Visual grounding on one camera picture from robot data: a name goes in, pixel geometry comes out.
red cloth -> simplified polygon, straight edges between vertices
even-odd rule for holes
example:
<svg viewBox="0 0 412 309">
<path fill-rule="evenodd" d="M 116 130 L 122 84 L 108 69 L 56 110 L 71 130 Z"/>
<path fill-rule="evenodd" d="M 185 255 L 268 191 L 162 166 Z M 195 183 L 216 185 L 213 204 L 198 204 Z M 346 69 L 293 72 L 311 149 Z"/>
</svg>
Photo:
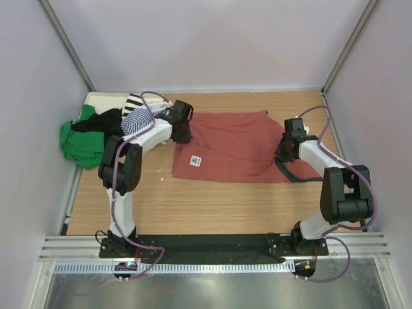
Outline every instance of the red cloth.
<svg viewBox="0 0 412 309">
<path fill-rule="evenodd" d="M 266 111 L 195 113 L 190 127 L 191 142 L 176 145 L 174 177 L 216 182 L 288 181 L 274 163 L 274 153 L 285 130 Z M 286 167 L 303 179 L 319 177 L 301 160 L 287 163 Z"/>
</svg>

black cloth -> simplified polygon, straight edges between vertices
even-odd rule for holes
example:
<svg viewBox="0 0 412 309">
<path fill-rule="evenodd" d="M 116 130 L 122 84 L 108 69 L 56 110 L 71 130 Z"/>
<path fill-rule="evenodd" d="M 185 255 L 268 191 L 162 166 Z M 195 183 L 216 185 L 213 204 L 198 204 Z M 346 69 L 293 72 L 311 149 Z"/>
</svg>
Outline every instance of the black cloth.
<svg viewBox="0 0 412 309">
<path fill-rule="evenodd" d="M 109 109 L 102 114 L 93 114 L 88 119 L 76 122 L 71 129 L 76 132 L 103 132 L 104 146 L 112 135 L 123 136 L 122 110 L 118 108 Z"/>
</svg>

striped cloth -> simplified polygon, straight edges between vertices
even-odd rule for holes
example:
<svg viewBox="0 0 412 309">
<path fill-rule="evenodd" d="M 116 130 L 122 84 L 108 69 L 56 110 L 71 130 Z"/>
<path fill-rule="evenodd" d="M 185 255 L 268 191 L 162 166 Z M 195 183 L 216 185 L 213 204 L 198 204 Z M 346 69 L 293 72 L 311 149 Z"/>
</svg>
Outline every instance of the striped cloth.
<svg viewBox="0 0 412 309">
<path fill-rule="evenodd" d="M 164 104 L 167 104 L 169 107 L 172 106 L 172 102 L 164 102 L 162 100 L 151 100 L 147 103 L 149 105 L 150 110 L 155 112 L 155 111 L 160 111 L 164 109 Z M 143 104 L 142 97 L 140 95 L 134 95 L 133 93 L 130 93 L 127 96 L 126 103 L 124 104 L 122 108 L 122 119 L 125 119 L 132 111 L 134 111 L 136 108 L 145 108 Z"/>
<path fill-rule="evenodd" d="M 130 114 L 132 111 L 134 111 L 136 108 L 139 106 L 143 106 L 143 100 L 140 95 L 134 95 L 130 93 L 127 96 L 126 103 L 124 104 L 122 108 L 122 118 L 125 118 Z"/>
<path fill-rule="evenodd" d="M 147 105 L 149 105 L 151 112 L 155 116 L 172 106 L 171 102 L 150 102 Z M 152 121 L 151 112 L 145 106 L 135 108 L 122 120 L 123 133 L 130 135 L 148 126 Z"/>
</svg>

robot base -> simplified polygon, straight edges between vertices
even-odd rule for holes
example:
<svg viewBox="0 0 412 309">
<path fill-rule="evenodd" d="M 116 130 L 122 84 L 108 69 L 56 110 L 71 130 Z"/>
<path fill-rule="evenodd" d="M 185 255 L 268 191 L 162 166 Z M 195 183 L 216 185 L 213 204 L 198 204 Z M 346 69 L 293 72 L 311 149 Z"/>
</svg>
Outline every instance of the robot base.
<svg viewBox="0 0 412 309">
<path fill-rule="evenodd" d="M 134 242 L 138 241 L 136 228 L 128 238 Z M 102 259 L 134 258 L 135 255 L 136 247 L 123 238 L 114 235 L 110 230 L 108 231 L 108 237 L 102 239 L 100 252 L 98 253 L 98 256 Z"/>
</svg>

green shirt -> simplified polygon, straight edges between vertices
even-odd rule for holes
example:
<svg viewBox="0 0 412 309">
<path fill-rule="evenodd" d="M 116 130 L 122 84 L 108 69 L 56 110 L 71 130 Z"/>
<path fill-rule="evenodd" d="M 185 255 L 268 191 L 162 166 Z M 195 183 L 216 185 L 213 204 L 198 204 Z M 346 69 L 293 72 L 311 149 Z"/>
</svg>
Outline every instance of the green shirt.
<svg viewBox="0 0 412 309">
<path fill-rule="evenodd" d="M 88 119 L 95 114 L 93 106 L 83 105 L 78 121 Z M 104 152 L 103 132 L 76 132 L 71 129 L 72 121 L 67 121 L 60 128 L 60 147 L 67 160 L 74 159 L 84 169 L 92 169 L 100 165 Z"/>
</svg>

